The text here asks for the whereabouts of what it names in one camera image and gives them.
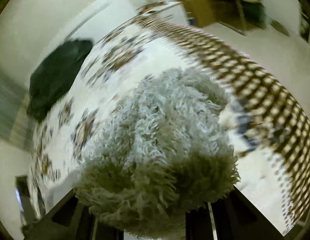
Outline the floral bed blanket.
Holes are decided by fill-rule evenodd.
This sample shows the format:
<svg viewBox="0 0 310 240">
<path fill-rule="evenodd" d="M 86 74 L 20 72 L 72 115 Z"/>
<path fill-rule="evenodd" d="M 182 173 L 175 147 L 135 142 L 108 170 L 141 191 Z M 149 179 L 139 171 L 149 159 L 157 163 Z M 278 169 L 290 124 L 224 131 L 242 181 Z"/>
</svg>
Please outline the floral bed blanket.
<svg viewBox="0 0 310 240">
<path fill-rule="evenodd" d="M 111 31 L 92 48 L 70 90 L 36 126 L 29 187 L 32 204 L 40 217 L 38 193 L 48 205 L 44 211 L 46 213 L 69 190 L 74 189 L 87 157 L 87 145 L 117 109 L 119 102 L 132 95 L 144 78 L 157 77 L 170 69 L 192 68 L 202 70 L 216 82 L 188 53 L 133 20 Z M 231 96 L 220 87 L 229 96 L 226 109 L 231 103 Z M 239 174 L 233 191 L 238 189 L 242 179 L 234 144 L 221 121 L 225 109 L 220 113 L 219 122 L 233 146 Z"/>
</svg>

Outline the grey-green curtain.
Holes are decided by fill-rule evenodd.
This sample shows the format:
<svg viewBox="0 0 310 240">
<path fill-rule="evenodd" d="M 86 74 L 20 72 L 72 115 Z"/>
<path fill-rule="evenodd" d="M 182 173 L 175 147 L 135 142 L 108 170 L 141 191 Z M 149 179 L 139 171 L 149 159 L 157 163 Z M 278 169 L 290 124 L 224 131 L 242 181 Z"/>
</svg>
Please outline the grey-green curtain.
<svg viewBox="0 0 310 240">
<path fill-rule="evenodd" d="M 29 150 L 34 121 L 27 115 L 28 92 L 0 70 L 0 139 Z"/>
</svg>

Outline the grey fluffy fleece pants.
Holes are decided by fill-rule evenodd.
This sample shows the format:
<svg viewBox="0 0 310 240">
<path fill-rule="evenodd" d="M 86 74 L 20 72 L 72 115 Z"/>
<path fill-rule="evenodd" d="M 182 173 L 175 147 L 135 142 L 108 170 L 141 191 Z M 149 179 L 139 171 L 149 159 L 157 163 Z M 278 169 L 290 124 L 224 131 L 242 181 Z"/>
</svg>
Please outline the grey fluffy fleece pants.
<svg viewBox="0 0 310 240">
<path fill-rule="evenodd" d="M 202 70 L 146 77 L 87 145 L 75 194 L 103 224 L 138 237 L 182 231 L 185 213 L 239 181 L 219 122 L 229 96 Z"/>
</svg>

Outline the brown checkered underblanket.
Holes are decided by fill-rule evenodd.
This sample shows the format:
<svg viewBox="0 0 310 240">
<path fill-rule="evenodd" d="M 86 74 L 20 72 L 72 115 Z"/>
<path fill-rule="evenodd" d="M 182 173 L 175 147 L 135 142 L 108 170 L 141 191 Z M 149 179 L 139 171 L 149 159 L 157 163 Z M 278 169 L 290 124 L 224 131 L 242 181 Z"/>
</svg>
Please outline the brown checkered underblanket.
<svg viewBox="0 0 310 240">
<path fill-rule="evenodd" d="M 231 96 L 221 121 L 238 156 L 238 189 L 283 235 L 310 208 L 310 121 L 264 68 L 193 27 L 138 16 L 134 23 L 167 38 Z"/>
</svg>

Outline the white bed headboard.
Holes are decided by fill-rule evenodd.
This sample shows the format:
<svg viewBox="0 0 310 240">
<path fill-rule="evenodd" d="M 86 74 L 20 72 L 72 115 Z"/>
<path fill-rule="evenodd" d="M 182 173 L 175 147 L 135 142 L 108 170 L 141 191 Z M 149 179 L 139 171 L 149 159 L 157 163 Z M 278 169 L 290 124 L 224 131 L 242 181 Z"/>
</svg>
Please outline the white bed headboard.
<svg viewBox="0 0 310 240">
<path fill-rule="evenodd" d="M 97 43 L 135 16 L 136 10 L 129 0 L 96 0 L 69 23 L 64 39 L 89 39 Z"/>
</svg>

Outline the dark green folded blanket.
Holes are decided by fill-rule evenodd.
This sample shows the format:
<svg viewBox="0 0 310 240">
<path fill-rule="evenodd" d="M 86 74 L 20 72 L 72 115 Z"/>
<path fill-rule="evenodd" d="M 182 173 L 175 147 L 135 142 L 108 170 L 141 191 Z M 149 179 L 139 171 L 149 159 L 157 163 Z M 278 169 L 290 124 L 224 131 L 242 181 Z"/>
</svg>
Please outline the dark green folded blanket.
<svg viewBox="0 0 310 240">
<path fill-rule="evenodd" d="M 70 90 L 92 48 L 92 40 L 67 40 L 45 57 L 30 77 L 28 116 L 43 122 L 53 105 Z"/>
</svg>

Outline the chair piled with clothes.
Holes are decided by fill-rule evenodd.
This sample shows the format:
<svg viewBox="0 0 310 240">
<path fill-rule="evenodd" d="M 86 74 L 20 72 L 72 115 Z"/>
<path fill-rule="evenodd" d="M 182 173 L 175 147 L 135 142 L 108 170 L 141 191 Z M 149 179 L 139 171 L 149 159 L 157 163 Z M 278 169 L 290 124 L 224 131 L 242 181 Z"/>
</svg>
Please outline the chair piled with clothes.
<svg viewBox="0 0 310 240">
<path fill-rule="evenodd" d="M 265 29 L 263 0 L 211 0 L 216 21 L 245 35 L 255 28 Z"/>
</svg>

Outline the white bedside table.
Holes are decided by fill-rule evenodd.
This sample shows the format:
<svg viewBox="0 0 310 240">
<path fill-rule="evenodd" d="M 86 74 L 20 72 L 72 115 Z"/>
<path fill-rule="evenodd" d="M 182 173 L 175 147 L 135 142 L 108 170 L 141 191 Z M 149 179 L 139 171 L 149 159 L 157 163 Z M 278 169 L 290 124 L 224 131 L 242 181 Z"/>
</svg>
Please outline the white bedside table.
<svg viewBox="0 0 310 240">
<path fill-rule="evenodd" d="M 189 25 L 185 9 L 181 2 L 161 1 L 145 5 L 138 9 L 138 15 L 153 16 L 178 25 Z"/>
</svg>

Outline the brown cardboard box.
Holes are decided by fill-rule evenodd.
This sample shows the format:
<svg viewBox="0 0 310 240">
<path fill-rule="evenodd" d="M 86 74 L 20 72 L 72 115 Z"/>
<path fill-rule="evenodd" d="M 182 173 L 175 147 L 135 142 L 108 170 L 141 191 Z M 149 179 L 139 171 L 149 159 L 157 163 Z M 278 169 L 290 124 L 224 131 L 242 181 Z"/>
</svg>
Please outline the brown cardboard box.
<svg viewBox="0 0 310 240">
<path fill-rule="evenodd" d="M 217 22 L 215 0 L 177 0 L 182 2 L 186 15 L 191 18 L 196 27 L 206 27 Z"/>
</svg>

